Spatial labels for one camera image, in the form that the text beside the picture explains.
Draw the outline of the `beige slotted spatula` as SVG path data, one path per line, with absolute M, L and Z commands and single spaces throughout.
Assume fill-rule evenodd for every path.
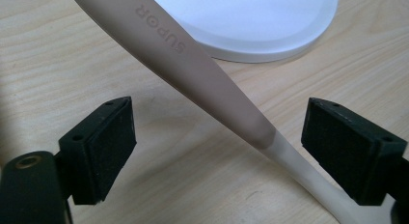
M 331 185 L 157 2 L 75 2 L 147 68 L 286 169 L 340 224 L 393 224 L 392 198 L 379 207 L 361 207 Z

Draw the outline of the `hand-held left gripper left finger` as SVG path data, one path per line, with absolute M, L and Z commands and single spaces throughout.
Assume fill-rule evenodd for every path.
M 136 146 L 132 99 L 101 104 L 60 140 L 76 205 L 103 201 Z

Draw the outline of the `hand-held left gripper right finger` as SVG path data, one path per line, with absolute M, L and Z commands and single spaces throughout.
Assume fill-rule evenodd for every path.
M 378 206 L 386 195 L 408 205 L 407 142 L 346 107 L 310 98 L 303 147 L 361 206 Z

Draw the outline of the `white utensil rack stand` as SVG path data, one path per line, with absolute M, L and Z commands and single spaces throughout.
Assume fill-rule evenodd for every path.
M 214 58 L 265 63 L 308 49 L 339 0 L 155 0 Z

